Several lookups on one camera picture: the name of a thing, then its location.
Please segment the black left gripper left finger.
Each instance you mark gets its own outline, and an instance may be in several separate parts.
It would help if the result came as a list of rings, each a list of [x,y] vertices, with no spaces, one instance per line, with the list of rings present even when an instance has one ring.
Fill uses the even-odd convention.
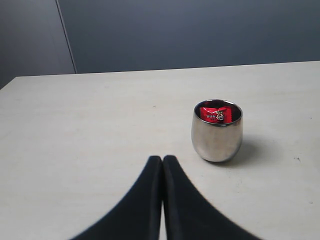
[[[150,156],[126,195],[75,240],[157,240],[162,212],[162,159]]]

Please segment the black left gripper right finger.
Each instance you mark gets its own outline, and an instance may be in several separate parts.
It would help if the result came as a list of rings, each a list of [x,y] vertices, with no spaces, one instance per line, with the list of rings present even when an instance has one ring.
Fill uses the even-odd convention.
[[[212,206],[196,189],[174,155],[163,159],[163,197],[168,240],[258,240]]]

